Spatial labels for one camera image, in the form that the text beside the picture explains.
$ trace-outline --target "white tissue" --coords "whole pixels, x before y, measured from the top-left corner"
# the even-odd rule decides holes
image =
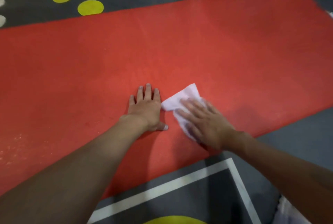
[[[186,128],[186,124],[189,123],[188,120],[184,119],[183,117],[181,117],[178,113],[176,113],[175,110],[177,109],[182,109],[185,112],[189,112],[182,104],[181,104],[181,99],[188,99],[188,98],[192,98],[192,99],[196,99],[198,100],[201,104],[204,104],[204,102],[202,101],[202,98],[199,95],[197,86],[195,84],[191,84],[188,87],[186,87],[185,89],[181,90],[180,92],[176,93],[175,95],[173,95],[172,97],[164,100],[162,102],[162,108],[165,111],[173,111],[173,115],[174,117],[177,119],[178,124],[180,125],[181,129],[183,130],[183,132],[192,140],[197,141],[187,130]]]

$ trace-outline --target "finger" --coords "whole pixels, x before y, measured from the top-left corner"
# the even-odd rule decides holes
[[[154,97],[153,97],[153,100],[156,100],[158,102],[161,102],[161,96],[160,96],[160,91],[155,88],[154,90]]]
[[[213,106],[210,102],[208,102],[205,99],[203,101],[206,104],[206,106],[210,112],[215,113],[215,114],[220,114],[220,111],[215,106]]]
[[[200,111],[202,111],[203,113],[208,114],[208,109],[206,107],[204,107],[198,100],[196,99],[188,99],[188,101],[197,109],[199,109]]]
[[[150,84],[146,84],[146,91],[144,92],[145,100],[152,100],[152,87]]]
[[[144,94],[143,94],[143,90],[144,90],[144,87],[143,86],[139,86],[139,89],[138,89],[138,94],[136,95],[136,102],[140,102],[144,99]]]
[[[157,128],[156,130],[159,130],[159,131],[165,131],[165,130],[168,130],[169,129],[169,126],[164,124],[162,121],[160,121],[158,124],[157,124]]]
[[[188,129],[189,133],[196,139],[202,142],[203,136],[200,130],[193,124],[187,124],[186,128]]]
[[[129,105],[130,106],[135,105],[135,100],[134,100],[134,96],[133,95],[130,96]]]
[[[191,113],[186,113],[182,109],[177,109],[176,112],[184,119],[192,122],[194,125],[196,125],[199,121],[199,119],[196,116],[194,116]]]
[[[196,108],[189,100],[181,99],[181,103],[196,117],[203,118],[205,113]]]

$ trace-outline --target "hand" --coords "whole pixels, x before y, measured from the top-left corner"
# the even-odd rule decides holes
[[[190,121],[188,127],[195,138],[217,150],[230,148],[237,131],[212,104],[205,101],[206,108],[193,99],[181,103],[190,113],[181,109],[177,113]]]
[[[168,130],[168,126],[160,121],[161,98],[157,88],[154,89],[154,97],[152,99],[152,87],[146,84],[146,91],[143,95],[144,88],[140,86],[136,95],[136,103],[134,96],[130,96],[130,106],[127,115],[121,116],[121,119],[127,117],[136,117],[146,125],[146,131]]]

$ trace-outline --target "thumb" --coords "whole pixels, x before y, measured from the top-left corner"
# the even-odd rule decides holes
[[[156,130],[159,130],[159,131],[165,131],[165,130],[168,130],[169,126],[164,124],[162,121],[160,121],[158,124],[157,124],[157,128]]]

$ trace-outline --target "floor marking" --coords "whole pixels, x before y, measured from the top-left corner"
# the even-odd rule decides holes
[[[105,206],[101,209],[95,210],[91,215],[88,224],[95,223],[102,219],[108,218],[114,214],[127,210],[131,207],[137,206],[146,201],[152,200],[156,197],[162,196],[168,192],[179,189],[185,185],[191,184],[198,180],[201,180],[205,177],[213,175],[217,172],[229,169],[231,175],[235,181],[236,187],[239,191],[239,194],[244,202],[244,205],[250,215],[253,224],[261,224],[257,212],[251,202],[251,199],[245,189],[243,181],[237,171],[235,163],[232,158],[223,160],[219,163],[213,164],[211,166],[205,167],[188,175],[182,176],[170,182],[161,184],[134,196],[128,197],[111,205]]]

